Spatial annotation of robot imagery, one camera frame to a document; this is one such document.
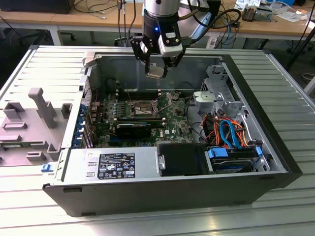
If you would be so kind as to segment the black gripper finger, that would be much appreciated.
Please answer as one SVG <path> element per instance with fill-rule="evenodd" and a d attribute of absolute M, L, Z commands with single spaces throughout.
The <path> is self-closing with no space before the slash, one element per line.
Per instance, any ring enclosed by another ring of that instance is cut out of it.
<path fill-rule="evenodd" d="M 180 52 L 179 55 L 175 57 L 163 57 L 164 62 L 164 68 L 163 68 L 163 75 L 162 78 L 165 78 L 168 73 L 168 69 L 172 67 L 177 67 L 181 59 L 183 58 L 184 54 L 186 52 L 186 48 L 184 47 L 182 52 Z"/>
<path fill-rule="evenodd" d="M 130 42 L 136 59 L 144 62 L 147 74 L 150 70 L 151 39 L 145 35 L 134 36 Z"/>

